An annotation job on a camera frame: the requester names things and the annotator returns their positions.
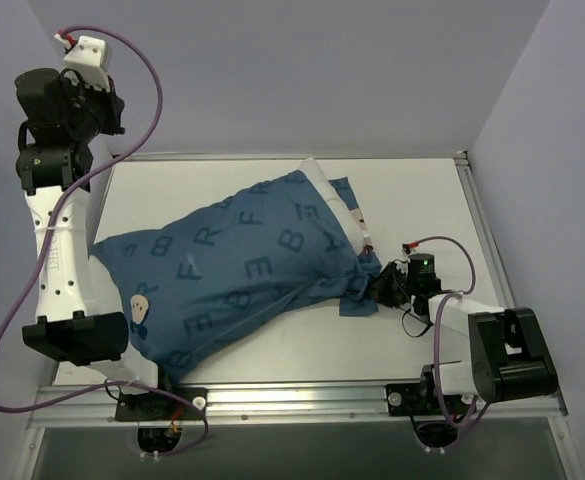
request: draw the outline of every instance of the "white tabletop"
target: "white tabletop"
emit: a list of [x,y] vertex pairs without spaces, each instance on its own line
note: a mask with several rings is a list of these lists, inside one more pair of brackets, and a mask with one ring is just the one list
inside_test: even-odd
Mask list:
[[[118,165],[111,178],[97,241],[158,228],[258,181],[294,170],[299,160],[134,161]],[[375,251],[383,264],[400,255],[401,244],[429,235],[463,243],[476,264],[472,298],[496,305],[497,296],[452,159],[319,160],[330,179],[349,177]],[[465,288],[469,268],[452,244],[432,242],[421,251],[436,257],[443,288]],[[91,261],[103,311],[121,308],[116,287]],[[410,318],[406,326],[423,325]],[[445,331],[443,361],[469,358],[467,340]],[[299,382],[416,378],[432,363],[432,332],[409,338],[401,312],[382,307],[367,318],[340,317],[338,301],[280,315],[254,334],[201,363],[185,380],[193,383]],[[103,377],[85,367],[60,365],[56,384],[88,384]]]

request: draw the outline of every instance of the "blue cloth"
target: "blue cloth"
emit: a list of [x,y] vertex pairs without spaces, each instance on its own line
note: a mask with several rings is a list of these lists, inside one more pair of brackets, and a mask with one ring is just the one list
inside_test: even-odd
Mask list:
[[380,263],[354,252],[301,171],[90,253],[119,289],[132,345],[173,381],[281,312],[335,297],[342,314],[376,311],[363,295]]

